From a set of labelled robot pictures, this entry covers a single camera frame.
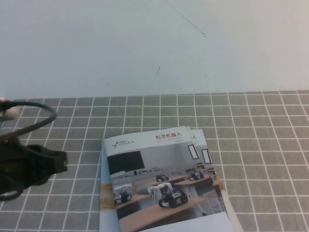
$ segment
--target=stack of brochures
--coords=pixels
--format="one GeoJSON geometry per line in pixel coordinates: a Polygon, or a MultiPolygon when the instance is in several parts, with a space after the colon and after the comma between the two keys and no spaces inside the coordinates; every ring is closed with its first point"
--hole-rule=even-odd
{"type": "Polygon", "coordinates": [[[238,232],[203,130],[177,127],[105,139],[100,232],[238,232]]]}

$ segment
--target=cable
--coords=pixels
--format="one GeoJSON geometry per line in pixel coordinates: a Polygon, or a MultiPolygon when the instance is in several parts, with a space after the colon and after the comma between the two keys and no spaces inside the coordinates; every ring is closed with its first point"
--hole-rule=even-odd
{"type": "Polygon", "coordinates": [[[16,130],[16,131],[4,134],[4,135],[0,135],[0,142],[6,141],[10,138],[15,138],[17,136],[29,133],[31,131],[38,129],[38,128],[46,126],[47,124],[51,123],[52,121],[54,121],[57,118],[56,112],[51,107],[49,107],[47,105],[40,104],[40,103],[28,102],[28,101],[21,101],[21,102],[20,101],[4,101],[4,102],[0,102],[0,106],[5,110],[7,110],[11,107],[21,106],[21,105],[39,107],[39,108],[42,108],[44,110],[49,111],[51,113],[51,115],[47,119],[44,119],[41,122],[37,122],[37,123],[30,125],[30,126],[27,126],[25,128],[22,128],[22,129],[19,129],[19,130],[16,130]]]}
{"type": "Polygon", "coordinates": [[[15,186],[15,191],[16,191],[14,194],[11,194],[11,195],[0,195],[0,201],[13,200],[19,197],[23,193],[24,191],[23,182],[21,182],[20,180],[16,179],[14,176],[8,173],[5,173],[5,172],[1,172],[0,176],[2,176],[4,179],[9,181],[13,186],[15,186]]]}

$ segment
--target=wooden desk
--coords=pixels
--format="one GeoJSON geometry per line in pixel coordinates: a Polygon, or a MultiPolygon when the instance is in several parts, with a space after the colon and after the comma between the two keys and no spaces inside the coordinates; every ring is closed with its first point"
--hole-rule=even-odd
{"type": "Polygon", "coordinates": [[[133,195],[132,199],[130,201],[123,203],[123,204],[116,205],[116,209],[120,209],[120,208],[122,208],[126,205],[132,204],[134,202],[138,202],[138,201],[146,199],[148,197],[149,197],[149,195],[133,195]]]}
{"type": "Polygon", "coordinates": [[[181,212],[187,208],[206,201],[206,198],[189,198],[188,203],[180,205],[176,208],[161,208],[154,205],[146,209],[140,210],[134,214],[126,216],[119,220],[121,232],[135,232],[148,226],[154,222],[164,219],[168,216],[181,212]]]}
{"type": "MultiPolygon", "coordinates": [[[[209,179],[209,176],[208,175],[204,175],[204,178],[203,179],[199,179],[199,180],[185,180],[185,181],[182,181],[182,182],[178,182],[176,183],[175,185],[181,185],[183,186],[184,188],[184,191],[185,193],[187,194],[188,197],[194,197],[194,198],[197,198],[199,197],[198,194],[197,194],[197,189],[196,189],[196,185],[199,183],[199,182],[202,182],[203,180],[208,180],[209,179]]],[[[212,213],[214,214],[214,210],[213,210],[213,206],[211,205],[211,202],[209,200],[210,197],[213,197],[216,199],[217,203],[218,203],[218,206],[219,206],[219,210],[221,212],[223,212],[223,209],[222,209],[222,206],[221,206],[221,203],[219,202],[219,197],[216,193],[215,190],[212,190],[206,194],[203,194],[202,197],[206,197],[207,200],[208,200],[208,205],[212,211],[212,213]]]]}
{"type": "Polygon", "coordinates": [[[219,181],[218,180],[214,180],[212,185],[213,186],[219,185],[219,181]]]}
{"type": "Polygon", "coordinates": [[[166,180],[166,181],[161,181],[161,182],[153,181],[153,182],[147,183],[146,185],[157,186],[158,184],[171,182],[171,181],[175,181],[175,180],[180,180],[182,178],[187,178],[187,177],[188,177],[188,175],[179,175],[179,176],[171,177],[169,180],[166,180]]]}
{"type": "Polygon", "coordinates": [[[184,180],[184,181],[175,183],[174,185],[194,185],[194,184],[196,184],[198,182],[201,182],[201,181],[204,181],[204,180],[207,180],[207,179],[209,179],[209,175],[205,174],[203,179],[199,179],[199,180],[184,180]]]}

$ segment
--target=wheeled robot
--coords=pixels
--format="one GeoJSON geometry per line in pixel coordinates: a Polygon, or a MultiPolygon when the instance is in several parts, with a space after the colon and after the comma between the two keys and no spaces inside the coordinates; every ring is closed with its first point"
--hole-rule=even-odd
{"type": "Polygon", "coordinates": [[[132,192],[132,184],[122,185],[114,188],[114,200],[116,205],[127,203],[132,199],[132,195],[127,191],[132,192]]]}
{"type": "Polygon", "coordinates": [[[164,175],[164,174],[163,175],[157,175],[155,178],[156,178],[157,182],[169,180],[169,177],[164,175]]]}
{"type": "Polygon", "coordinates": [[[163,190],[162,197],[158,202],[159,206],[162,208],[176,208],[188,202],[187,195],[181,189],[174,190],[172,184],[169,182],[159,184],[157,187],[159,189],[165,188],[165,190],[163,190]]]}
{"type": "Polygon", "coordinates": [[[199,180],[199,179],[203,179],[203,178],[204,178],[204,174],[200,171],[190,173],[190,175],[189,175],[189,180],[199,180]]]}

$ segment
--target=gray grid mat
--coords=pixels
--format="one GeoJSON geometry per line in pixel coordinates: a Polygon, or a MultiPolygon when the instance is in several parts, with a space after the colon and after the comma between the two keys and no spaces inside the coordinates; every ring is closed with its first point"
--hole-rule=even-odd
{"type": "MultiPolygon", "coordinates": [[[[202,128],[245,231],[307,231],[309,91],[32,99],[58,119],[21,137],[68,152],[69,171],[0,203],[1,231],[98,231],[102,138],[176,126],[202,128]]],[[[6,133],[47,114],[23,108],[6,133]]]]}

